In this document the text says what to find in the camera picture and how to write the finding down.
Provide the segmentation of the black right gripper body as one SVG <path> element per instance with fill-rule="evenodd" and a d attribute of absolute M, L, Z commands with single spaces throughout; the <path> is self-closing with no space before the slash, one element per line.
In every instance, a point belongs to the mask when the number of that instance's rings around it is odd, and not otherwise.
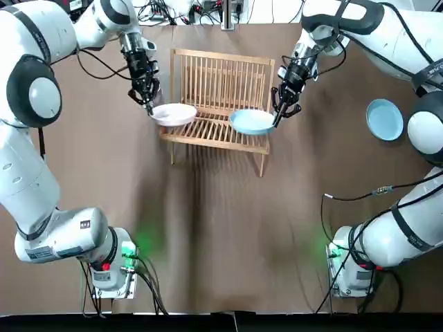
<path fill-rule="evenodd" d="M 290 62 L 281 66 L 281 95 L 292 93 L 299 95 L 311 77 L 313 65 L 306 63 Z"/>

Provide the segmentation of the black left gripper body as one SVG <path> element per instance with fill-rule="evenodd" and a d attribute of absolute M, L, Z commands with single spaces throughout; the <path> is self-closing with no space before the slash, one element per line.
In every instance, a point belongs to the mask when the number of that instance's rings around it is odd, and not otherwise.
<path fill-rule="evenodd" d="M 128 93 L 155 92 L 154 69 L 145 48 L 127 50 L 123 47 L 120 52 L 127 62 L 131 89 Z"/>

